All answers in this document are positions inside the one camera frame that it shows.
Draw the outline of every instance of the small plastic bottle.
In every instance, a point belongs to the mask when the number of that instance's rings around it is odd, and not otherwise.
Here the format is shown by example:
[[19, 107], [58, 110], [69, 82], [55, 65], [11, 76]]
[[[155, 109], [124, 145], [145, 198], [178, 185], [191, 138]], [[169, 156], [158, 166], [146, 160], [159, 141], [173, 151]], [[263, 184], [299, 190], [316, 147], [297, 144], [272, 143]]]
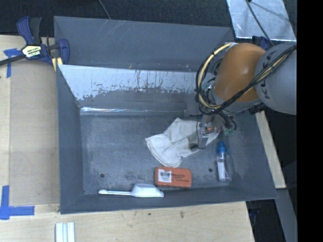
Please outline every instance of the small plastic bottle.
[[232, 180], [231, 158], [227, 154], [224, 142], [219, 142], [217, 154], [218, 176], [220, 182]]

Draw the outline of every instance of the black wire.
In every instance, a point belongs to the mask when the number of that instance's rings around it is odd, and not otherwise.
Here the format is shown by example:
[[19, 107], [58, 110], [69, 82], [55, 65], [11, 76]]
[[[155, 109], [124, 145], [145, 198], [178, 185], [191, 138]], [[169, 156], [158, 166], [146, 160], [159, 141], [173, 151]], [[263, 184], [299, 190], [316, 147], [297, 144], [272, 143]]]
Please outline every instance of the black wire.
[[[198, 70], [197, 70], [197, 72], [196, 72], [196, 76], [195, 76], [195, 86], [196, 86], [196, 88], [195, 88], [195, 92], [197, 93], [197, 99], [196, 99], [196, 102], [198, 102], [198, 95], [201, 95], [202, 96], [202, 98], [205, 100], [205, 101], [208, 101], [208, 103], [210, 104], [210, 103], [212, 103], [212, 104], [214, 104], [214, 102], [210, 99], [210, 97], [209, 97], [209, 91], [210, 91], [210, 89], [208, 89], [207, 90], [207, 92], [205, 93], [204, 92], [204, 90], [202, 90], [202, 88], [201, 88], [201, 86], [202, 86], [202, 82], [203, 82], [203, 80], [205, 79], [205, 77], [206, 77], [206, 74], [207, 74], [207, 72], [208, 72], [208, 69], [209, 69], [209, 65], [210, 65], [210, 63], [206, 66], [206, 68], [205, 68], [205, 70], [204, 70], [204, 73], [203, 73], [203, 76], [202, 76], [202, 80], [201, 80], [201, 83], [200, 83], [200, 85], [198, 85], [198, 77], [199, 77], [199, 74], [200, 74], [200, 71], [201, 71], [201, 69], [203, 68], [203, 66], [204, 66], [204, 64], [205, 64], [205, 62], [206, 62], [206, 60], [200, 65], [200, 67], [198, 68]], [[210, 80], [208, 80], [206, 83], [209, 83], [209, 82], [211, 82], [211, 81], [214, 81], [215, 80], [215, 77], [214, 78], [212, 78], [212, 79], [210, 79]]]
[[254, 14], [254, 12], [253, 12], [253, 10], [252, 10], [252, 8], [251, 8], [251, 6], [250, 6], [250, 4], [249, 4], [248, 0], [245, 0], [245, 1], [246, 1], [247, 5], [248, 5], [248, 7], [249, 7], [249, 9], [250, 9], [250, 11], [251, 11], [251, 13], [252, 13], [252, 15], [253, 15], [254, 19], [256, 20], [256, 22], [257, 22], [258, 26], [260, 27], [260, 29], [262, 30], [262, 32], [264, 33], [264, 35], [266, 36], [266, 38], [268, 39], [268, 41], [270, 42], [270, 44], [271, 44], [272, 46], [274, 46], [273, 42], [271, 41], [271, 39], [269, 38], [269, 36], [267, 35], [267, 33], [265, 32], [265, 30], [264, 30], [264, 29], [263, 29], [263, 27], [261, 26], [260, 22], [258, 21], [258, 19], [257, 19], [256, 15]]
[[231, 117], [229, 119], [234, 125], [233, 130], [236, 130], [237, 129], [237, 123]]
[[100, 5], [102, 6], [102, 8], [103, 8], [103, 10], [104, 10], [104, 12], [105, 12], [105, 14], [106, 14], [107, 18], [108, 18], [109, 20], [111, 20], [110, 14], [107, 12], [107, 10], [106, 10], [106, 8], [105, 8], [104, 4], [102, 3], [102, 1], [101, 1], [101, 0], [98, 0], [98, 1], [99, 1]]
[[199, 107], [198, 109], [201, 111], [202, 114], [204, 115], [211, 115], [211, 114], [214, 114], [214, 112], [212, 111], [212, 109], [202, 105], [202, 104], [199, 104]]
[[223, 59], [223, 57], [221, 57], [218, 61], [216, 61], [215, 64], [212, 66], [212, 68], [210, 70], [211, 74], [213, 74], [215, 76], [217, 75], [217, 70], [222, 62], [222, 59]]
[[217, 113], [220, 117], [222, 117], [224, 119], [224, 121], [226, 122], [226, 128], [231, 129], [231, 124], [230, 124], [230, 118], [224, 114], [222, 111]]
[[[254, 86], [257, 83], [259, 83], [262, 79], [259, 80], [259, 77], [261, 77], [262, 73], [264, 73], [265, 71], [267, 71], [267, 69], [271, 68], [269, 71], [269, 74], [267, 74], [265, 76], [265, 78], [267, 78], [268, 76], [272, 75], [278, 68], [280, 65], [282, 65], [289, 57], [290, 55], [296, 51], [297, 45], [293, 45], [292, 47], [286, 49], [283, 53], [281, 53], [272, 63], [270, 63], [265, 69], [263, 69], [250, 83], [250, 85]], [[274, 65], [275, 62], [277, 62], [278, 60], [280, 60], [282, 57], [284, 57], [286, 55], [286, 57], [278, 64], [278, 66], [276, 66], [275, 68], [272, 68], [272, 66]]]

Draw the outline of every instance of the white scoop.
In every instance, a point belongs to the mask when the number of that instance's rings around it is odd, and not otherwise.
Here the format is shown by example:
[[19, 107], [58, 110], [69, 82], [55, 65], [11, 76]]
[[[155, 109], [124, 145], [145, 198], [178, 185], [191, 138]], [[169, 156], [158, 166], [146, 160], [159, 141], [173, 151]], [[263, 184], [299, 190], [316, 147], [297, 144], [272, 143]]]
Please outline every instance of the white scoop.
[[154, 185], [135, 184], [131, 192], [124, 191], [108, 191], [101, 189], [98, 191], [100, 195], [121, 195], [134, 197], [164, 197], [164, 193]]

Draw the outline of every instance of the white cloth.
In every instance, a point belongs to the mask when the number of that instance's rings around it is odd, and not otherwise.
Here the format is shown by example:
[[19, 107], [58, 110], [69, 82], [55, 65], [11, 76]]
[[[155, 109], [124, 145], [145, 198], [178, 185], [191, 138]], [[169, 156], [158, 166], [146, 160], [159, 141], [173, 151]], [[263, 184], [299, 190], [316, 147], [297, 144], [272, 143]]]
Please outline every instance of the white cloth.
[[[196, 124], [197, 121], [176, 118], [162, 134], [145, 138], [146, 144], [163, 166], [178, 167], [183, 158], [199, 151], [197, 149], [192, 152], [188, 140], [190, 135], [196, 133]], [[212, 132], [208, 136], [206, 145], [212, 142], [218, 133]]]

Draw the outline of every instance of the white sticker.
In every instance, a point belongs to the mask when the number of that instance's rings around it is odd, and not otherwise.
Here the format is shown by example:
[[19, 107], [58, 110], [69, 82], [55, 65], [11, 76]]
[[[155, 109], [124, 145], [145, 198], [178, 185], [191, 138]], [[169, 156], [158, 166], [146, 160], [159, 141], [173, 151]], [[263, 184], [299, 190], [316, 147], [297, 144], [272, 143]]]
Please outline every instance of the white sticker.
[[171, 183], [172, 182], [172, 172], [165, 171], [163, 169], [158, 170], [158, 181]]
[[226, 180], [226, 168], [224, 166], [224, 162], [218, 162], [218, 173], [220, 181]]

